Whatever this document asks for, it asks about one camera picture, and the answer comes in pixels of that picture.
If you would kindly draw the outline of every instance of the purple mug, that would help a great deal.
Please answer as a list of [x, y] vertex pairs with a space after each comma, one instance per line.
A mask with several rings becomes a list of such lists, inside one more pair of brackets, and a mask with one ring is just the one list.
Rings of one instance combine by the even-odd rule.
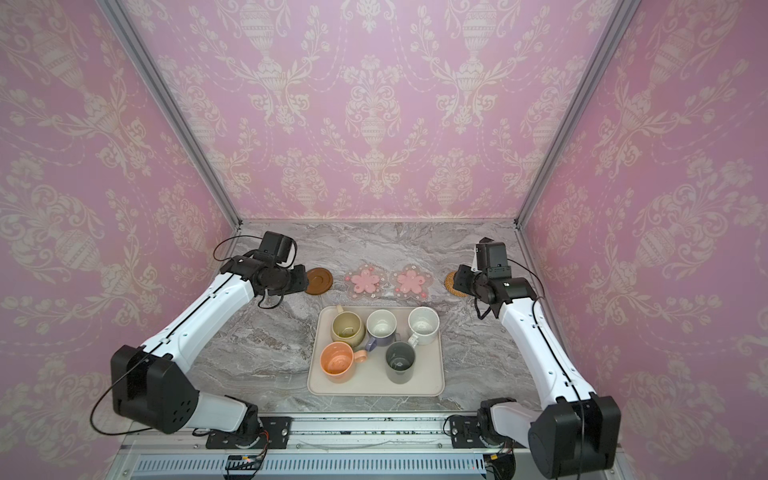
[[389, 310], [377, 310], [368, 315], [366, 321], [368, 330], [368, 341], [366, 342], [366, 351], [370, 352], [377, 346], [387, 346], [396, 341], [397, 319], [395, 314]]

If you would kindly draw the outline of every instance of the coaster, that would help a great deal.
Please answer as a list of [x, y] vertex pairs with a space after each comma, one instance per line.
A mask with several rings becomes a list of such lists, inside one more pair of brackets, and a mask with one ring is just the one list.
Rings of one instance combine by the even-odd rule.
[[453, 288], [453, 276], [455, 275], [456, 271], [452, 271], [448, 275], [445, 276], [445, 289], [448, 290], [448, 293], [451, 295], [456, 295], [460, 297], [469, 296], [466, 293], [459, 292], [457, 289]]
[[309, 295], [322, 295], [333, 286], [333, 275], [325, 268], [311, 269], [306, 273], [306, 279], [310, 281], [306, 288]]
[[432, 285], [433, 280], [431, 273], [411, 263], [401, 271], [392, 274], [395, 297], [424, 300], [429, 296], [429, 286]]
[[384, 270], [372, 263], [364, 263], [359, 269], [347, 272], [344, 282], [346, 294], [352, 300], [380, 298], [382, 290], [389, 285]]

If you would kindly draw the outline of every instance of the gray marble countertop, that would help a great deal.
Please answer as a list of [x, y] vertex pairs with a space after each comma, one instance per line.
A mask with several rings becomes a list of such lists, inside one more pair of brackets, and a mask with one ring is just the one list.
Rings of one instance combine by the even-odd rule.
[[[188, 376], [196, 388], [252, 402], [262, 412], [384, 412], [475, 410], [484, 399], [509, 396], [539, 409], [531, 373], [515, 342], [494, 316], [479, 320], [469, 298], [442, 285], [460, 263], [471, 263], [483, 237], [503, 241], [510, 258], [525, 264], [511, 224], [501, 223], [247, 223], [243, 234], [272, 230], [298, 243], [296, 263], [322, 266], [334, 276], [320, 296], [295, 293], [274, 310], [256, 300], [235, 313], [203, 348]], [[240, 238], [236, 253], [258, 246]], [[392, 290], [375, 300], [350, 300], [347, 271], [374, 263], [389, 273], [415, 263], [435, 282], [429, 298], [398, 300]], [[528, 274], [512, 265], [514, 276]], [[418, 306], [434, 308], [441, 319], [445, 390], [438, 397], [315, 396], [307, 390], [315, 328], [320, 310], [331, 305]]]

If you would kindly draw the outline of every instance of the pink wall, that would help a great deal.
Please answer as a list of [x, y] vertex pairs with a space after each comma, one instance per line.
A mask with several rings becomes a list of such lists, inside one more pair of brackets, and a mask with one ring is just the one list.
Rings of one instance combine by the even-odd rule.
[[768, 478], [766, 17], [643, 2], [528, 228], [640, 479]]
[[199, 294], [231, 230], [92, 0], [1, 3], [0, 47], [0, 476], [94, 480], [111, 354]]
[[245, 218], [516, 217], [614, 0], [125, 0]]

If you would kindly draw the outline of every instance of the pink flower coaster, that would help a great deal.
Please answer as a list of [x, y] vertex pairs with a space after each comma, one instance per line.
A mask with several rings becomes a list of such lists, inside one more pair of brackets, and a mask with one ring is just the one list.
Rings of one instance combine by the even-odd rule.
[[414, 298], [426, 300], [429, 296], [429, 286], [432, 285], [432, 274], [414, 264], [405, 266], [402, 271], [392, 274], [392, 285], [395, 286], [395, 296], [399, 299]]
[[351, 300], [359, 298], [380, 298], [382, 290], [389, 285], [386, 273], [380, 266], [364, 263], [359, 269], [344, 275], [346, 295]]

